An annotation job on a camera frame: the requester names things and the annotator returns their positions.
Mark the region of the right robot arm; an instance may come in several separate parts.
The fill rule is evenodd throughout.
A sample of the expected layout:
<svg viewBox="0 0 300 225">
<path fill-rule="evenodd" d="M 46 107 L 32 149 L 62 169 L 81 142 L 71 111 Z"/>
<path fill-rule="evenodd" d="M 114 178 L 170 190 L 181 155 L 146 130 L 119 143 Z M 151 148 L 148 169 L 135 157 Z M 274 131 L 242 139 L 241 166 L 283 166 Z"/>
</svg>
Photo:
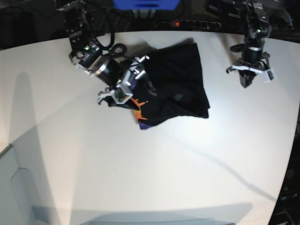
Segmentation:
<svg viewBox="0 0 300 225">
<path fill-rule="evenodd" d="M 125 105 L 133 97 L 133 89 L 142 84 L 153 96 L 157 91 L 144 67 L 148 55 L 127 56 L 128 48 L 115 43 L 115 32 L 109 14 L 91 0 L 57 0 L 56 9 L 64 14 L 65 30 L 71 45 L 71 63 L 87 75 L 97 77 L 106 84 L 99 92 L 97 102 L 107 100 L 114 105 Z M 107 46 L 97 39 L 98 31 L 92 26 L 88 6 L 101 11 L 111 34 Z"/>
</svg>

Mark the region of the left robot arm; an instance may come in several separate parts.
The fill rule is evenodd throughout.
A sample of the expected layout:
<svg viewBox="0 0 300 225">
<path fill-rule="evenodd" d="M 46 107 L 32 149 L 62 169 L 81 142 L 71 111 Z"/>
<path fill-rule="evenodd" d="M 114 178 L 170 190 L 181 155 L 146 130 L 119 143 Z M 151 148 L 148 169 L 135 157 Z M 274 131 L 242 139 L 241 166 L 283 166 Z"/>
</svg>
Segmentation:
<svg viewBox="0 0 300 225">
<path fill-rule="evenodd" d="M 254 0 L 234 0 L 232 4 L 239 12 L 244 43 L 230 47 L 231 52 L 241 53 L 241 57 L 226 72 L 237 70 L 242 87 L 247 88 L 258 74 L 267 75 L 271 70 L 270 55 L 263 50 L 265 38 L 271 33 L 271 26 L 261 3 Z"/>
</svg>

